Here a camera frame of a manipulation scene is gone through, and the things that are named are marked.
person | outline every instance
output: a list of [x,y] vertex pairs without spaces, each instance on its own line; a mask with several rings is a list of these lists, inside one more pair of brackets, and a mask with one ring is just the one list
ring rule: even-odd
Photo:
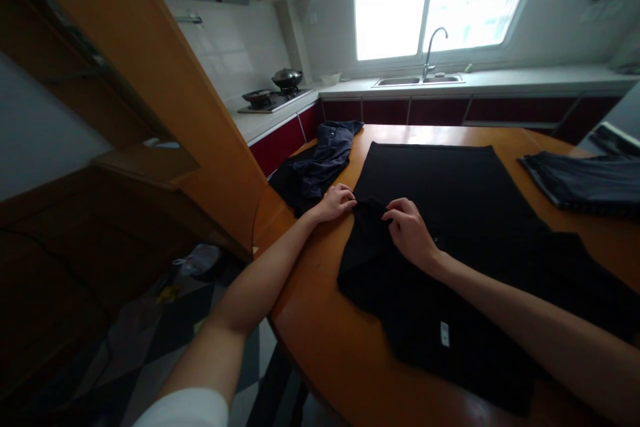
[[[342,183],[229,286],[136,427],[227,424],[248,335],[269,313],[311,232],[356,205]],[[455,290],[522,346],[548,373],[604,417],[640,424],[640,352],[544,300],[502,284],[442,252],[415,204],[392,201],[382,220],[398,250]]]

wooden table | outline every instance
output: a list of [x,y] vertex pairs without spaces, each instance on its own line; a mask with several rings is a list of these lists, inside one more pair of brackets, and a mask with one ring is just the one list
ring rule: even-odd
[[[524,129],[366,125],[337,181],[354,188],[372,141],[492,145],[538,216],[555,231],[577,232],[591,256],[640,292],[640,224],[558,210],[535,187],[518,157],[576,147]],[[257,255],[295,221],[270,187],[255,217]],[[598,425],[603,420],[554,382],[537,382],[528,418],[517,418],[466,390],[393,357],[379,320],[340,294],[336,277],[353,227],[348,215],[320,225],[303,249],[271,321],[310,389],[353,425]]]

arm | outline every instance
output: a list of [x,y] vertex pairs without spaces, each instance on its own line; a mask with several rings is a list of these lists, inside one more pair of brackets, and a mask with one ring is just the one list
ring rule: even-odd
[[214,389],[231,405],[249,334],[269,313],[298,254],[315,226],[338,218],[356,204],[346,185],[330,187],[229,286],[160,389],[158,398],[188,387]]
[[382,217],[398,250],[485,314],[558,382],[620,424],[640,423],[640,351],[549,302],[487,277],[441,252],[418,209],[392,201]]

tiled floor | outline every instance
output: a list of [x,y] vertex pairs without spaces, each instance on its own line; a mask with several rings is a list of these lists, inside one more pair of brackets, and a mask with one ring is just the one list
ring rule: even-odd
[[[174,302],[159,307],[155,303],[157,292],[150,292],[135,308],[129,306],[126,322],[121,318],[109,331],[111,359],[104,340],[97,342],[35,396],[27,411],[60,408],[67,416],[64,425],[70,426],[130,427],[153,403],[194,337],[194,325],[206,318],[240,271],[241,266],[231,262],[212,284],[177,276],[175,272],[167,276],[165,284],[181,286]],[[276,338],[267,320],[263,320],[245,346],[236,395],[229,410],[231,427],[244,427],[250,416],[251,425],[300,425],[299,420],[294,420],[294,411],[301,417],[306,389],[281,350],[278,360],[270,365],[276,348]],[[268,382],[262,382],[265,375]],[[262,385],[272,392],[261,392]],[[256,402],[259,393],[261,401]],[[331,419],[326,422],[324,410],[311,396],[304,404],[304,412],[303,425],[335,424]]]

faucet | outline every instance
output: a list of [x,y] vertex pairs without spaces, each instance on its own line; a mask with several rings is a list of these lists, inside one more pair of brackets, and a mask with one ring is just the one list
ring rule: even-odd
[[447,29],[444,27],[436,28],[436,30],[434,30],[433,33],[431,34],[431,40],[429,40],[429,50],[427,50],[427,60],[425,61],[424,68],[422,68],[422,81],[424,81],[427,78],[427,73],[430,72],[431,70],[434,70],[435,68],[435,65],[429,64],[429,57],[431,56],[431,44],[433,43],[433,38],[435,37],[435,34],[438,33],[440,30],[445,32],[445,35],[446,35],[445,38],[449,38],[449,32],[447,32]]

